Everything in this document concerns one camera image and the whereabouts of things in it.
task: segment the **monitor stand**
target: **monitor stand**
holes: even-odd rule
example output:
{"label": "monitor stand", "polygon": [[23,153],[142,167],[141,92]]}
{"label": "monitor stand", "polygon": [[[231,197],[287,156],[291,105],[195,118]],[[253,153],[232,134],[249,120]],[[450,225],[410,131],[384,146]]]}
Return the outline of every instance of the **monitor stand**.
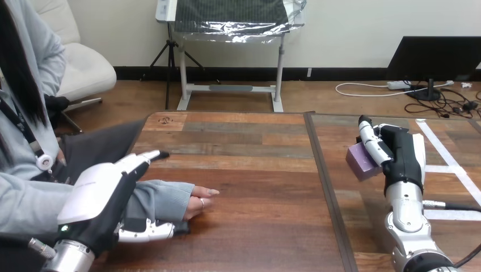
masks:
{"label": "monitor stand", "polygon": [[[423,89],[425,87],[426,86],[417,86],[417,87],[413,86],[410,89],[406,89],[406,90],[413,91],[413,90]],[[429,79],[428,81],[427,90],[419,91],[419,92],[409,92],[406,95],[421,101],[436,101],[436,100],[439,100],[439,98],[441,98],[441,92],[434,88],[434,80],[432,78]]]}

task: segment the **black baseboard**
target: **black baseboard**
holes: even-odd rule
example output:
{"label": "black baseboard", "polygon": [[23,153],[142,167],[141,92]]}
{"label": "black baseboard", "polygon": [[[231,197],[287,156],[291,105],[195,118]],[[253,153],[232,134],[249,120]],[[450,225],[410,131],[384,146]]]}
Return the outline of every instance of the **black baseboard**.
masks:
{"label": "black baseboard", "polygon": [[[117,66],[114,67],[118,80],[139,80],[146,75],[146,80],[167,80],[167,67]],[[313,68],[307,77],[308,68],[284,68],[283,81],[364,81],[386,80],[387,68]],[[189,82],[198,81],[275,81],[277,68],[242,68],[242,67],[187,67]],[[180,81],[179,68],[171,73],[171,81]],[[476,70],[470,81],[481,81],[481,69]]]}

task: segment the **white cable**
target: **white cable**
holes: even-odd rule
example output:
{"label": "white cable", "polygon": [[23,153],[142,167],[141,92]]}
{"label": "white cable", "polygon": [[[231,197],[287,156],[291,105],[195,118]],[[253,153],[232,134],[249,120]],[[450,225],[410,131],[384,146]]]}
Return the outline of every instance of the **white cable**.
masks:
{"label": "white cable", "polygon": [[[437,88],[437,87],[444,87],[444,86],[449,86],[449,85],[453,85],[454,82],[452,80],[449,80],[447,81],[445,84],[443,85],[436,85],[434,86],[434,88]],[[390,93],[390,94],[387,94],[387,95],[355,95],[353,93],[343,93],[341,91],[339,91],[337,88],[341,87],[341,86],[344,86],[344,85],[361,85],[361,86],[368,86],[368,87],[376,87],[376,88],[387,88],[387,85],[369,85],[369,84],[362,84],[362,83],[342,83],[342,84],[339,84],[336,86],[336,92],[342,94],[342,95],[347,95],[347,96],[359,96],[359,97],[384,97],[384,96],[394,96],[394,95],[404,95],[404,94],[408,94],[410,92],[419,92],[419,91],[424,91],[426,90],[427,88],[422,88],[422,89],[419,89],[419,90],[414,90],[414,91],[407,91],[407,92],[395,92],[395,93]]]}

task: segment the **lanyard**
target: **lanyard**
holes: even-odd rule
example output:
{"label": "lanyard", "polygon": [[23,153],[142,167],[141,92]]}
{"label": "lanyard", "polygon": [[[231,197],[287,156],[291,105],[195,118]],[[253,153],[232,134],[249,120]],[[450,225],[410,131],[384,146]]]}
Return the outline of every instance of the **lanyard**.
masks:
{"label": "lanyard", "polygon": [[18,130],[20,130],[20,132],[23,134],[23,136],[27,140],[28,144],[30,145],[30,148],[32,149],[33,153],[36,156],[37,167],[43,171],[50,171],[54,163],[52,157],[44,153],[44,151],[40,147],[39,142],[37,141],[37,139],[35,139],[35,136],[32,130],[28,126],[27,122],[25,121],[25,118],[23,117],[22,113],[16,106],[15,102],[13,103],[16,110],[16,114],[3,99],[0,99],[0,111],[2,111],[3,114],[10,120],[10,122],[12,122],[12,124],[14,124],[14,126]]}

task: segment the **black monitor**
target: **black monitor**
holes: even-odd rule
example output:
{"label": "black monitor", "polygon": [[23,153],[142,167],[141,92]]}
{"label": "black monitor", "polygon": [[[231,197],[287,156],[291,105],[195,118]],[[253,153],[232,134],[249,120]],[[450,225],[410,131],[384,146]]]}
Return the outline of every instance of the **black monitor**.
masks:
{"label": "black monitor", "polygon": [[480,63],[481,37],[403,37],[387,68],[387,80],[426,81],[427,90],[407,95],[433,101],[440,98],[435,80],[467,81]]}

